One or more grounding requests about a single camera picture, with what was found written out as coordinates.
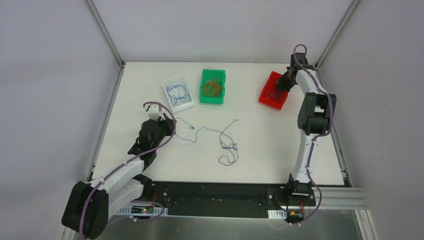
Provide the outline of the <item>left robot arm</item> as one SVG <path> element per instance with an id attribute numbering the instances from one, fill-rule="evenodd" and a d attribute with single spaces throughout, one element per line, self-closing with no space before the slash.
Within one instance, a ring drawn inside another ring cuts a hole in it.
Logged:
<path id="1" fill-rule="evenodd" d="M 70 192 L 61 224 L 80 234 L 96 239 L 110 218 L 132 200 L 147 202 L 153 189 L 138 178 L 153 162 L 156 151 L 167 144 L 165 137 L 175 135 L 176 119 L 155 113 L 142 123 L 139 136 L 127 158 L 105 176 L 89 182 L 78 181 Z"/>

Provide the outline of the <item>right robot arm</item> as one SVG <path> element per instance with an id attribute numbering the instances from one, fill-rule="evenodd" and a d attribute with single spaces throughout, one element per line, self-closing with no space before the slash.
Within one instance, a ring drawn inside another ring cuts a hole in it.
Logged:
<path id="1" fill-rule="evenodd" d="M 308 64 L 306 54 L 293 53 L 290 66 L 277 80 L 275 90 L 289 92 L 300 86 L 304 98 L 301 104 L 297 126 L 300 129 L 300 145 L 296 163 L 282 190 L 284 200 L 290 205 L 311 197 L 314 193 L 313 167 L 322 139 L 333 128 L 333 116 L 337 97 L 328 93 L 316 78 L 316 71 Z"/>

